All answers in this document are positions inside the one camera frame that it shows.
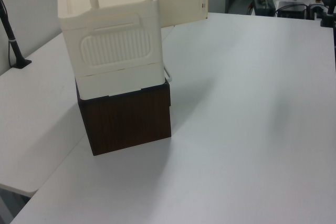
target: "vent grille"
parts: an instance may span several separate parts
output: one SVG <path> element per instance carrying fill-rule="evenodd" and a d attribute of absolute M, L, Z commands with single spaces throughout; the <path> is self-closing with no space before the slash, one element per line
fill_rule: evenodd
<path fill-rule="evenodd" d="M 99 66 L 145 57 L 151 46 L 148 32 L 138 28 L 88 36 L 80 49 L 87 65 Z"/>

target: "gray wall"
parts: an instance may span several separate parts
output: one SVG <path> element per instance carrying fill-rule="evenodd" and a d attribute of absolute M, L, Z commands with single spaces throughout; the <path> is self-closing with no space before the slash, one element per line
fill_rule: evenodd
<path fill-rule="evenodd" d="M 30 55 L 61 31 L 57 19 L 57 0 L 4 0 L 9 21 L 24 57 Z M 209 0 L 209 12 L 223 13 L 227 0 Z M 0 24 L 0 74 L 9 69 L 8 40 Z M 11 52 L 12 63 L 15 62 Z"/>
<path fill-rule="evenodd" d="M 3 0 L 9 22 L 24 57 L 50 41 L 61 31 L 57 19 L 57 0 Z M 0 74 L 9 69 L 8 38 L 0 24 Z"/>

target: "black stand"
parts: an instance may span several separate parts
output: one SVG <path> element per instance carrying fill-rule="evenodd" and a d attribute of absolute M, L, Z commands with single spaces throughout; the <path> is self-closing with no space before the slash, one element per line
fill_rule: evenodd
<path fill-rule="evenodd" d="M 15 54 L 16 57 L 16 63 L 12 66 L 13 68 L 18 68 L 18 69 L 22 69 L 25 66 L 27 66 L 28 64 L 30 64 L 32 61 L 31 60 L 26 60 L 25 58 L 23 58 L 21 51 L 19 49 L 19 45 L 17 44 L 16 38 L 14 36 L 12 27 L 9 23 L 8 20 L 8 15 L 7 12 L 5 10 L 5 6 L 3 4 L 3 1 L 0 0 L 0 18 L 2 21 L 2 24 L 4 25 L 5 31 L 7 33 L 7 37 L 8 37 L 8 41 L 12 46 L 13 52 Z"/>
<path fill-rule="evenodd" d="M 323 13 L 323 17 L 321 20 L 321 26 L 322 27 L 331 27 L 334 28 L 334 23 L 335 23 L 335 14 L 334 14 L 334 10 L 335 10 L 335 4 L 336 4 L 336 0 L 330 0 L 330 4 L 329 4 L 329 9 L 327 13 Z"/>

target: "cream plastic container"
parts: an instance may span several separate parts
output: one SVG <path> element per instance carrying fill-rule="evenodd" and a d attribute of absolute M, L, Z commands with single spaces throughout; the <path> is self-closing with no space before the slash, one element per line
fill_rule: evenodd
<path fill-rule="evenodd" d="M 164 83 L 159 0 L 58 0 L 81 99 Z"/>

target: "brown box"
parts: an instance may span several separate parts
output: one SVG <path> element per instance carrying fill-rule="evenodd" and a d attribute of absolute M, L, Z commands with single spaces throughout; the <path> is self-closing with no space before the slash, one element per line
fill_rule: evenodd
<path fill-rule="evenodd" d="M 92 153 L 100 155 L 171 136 L 170 87 L 77 100 Z"/>

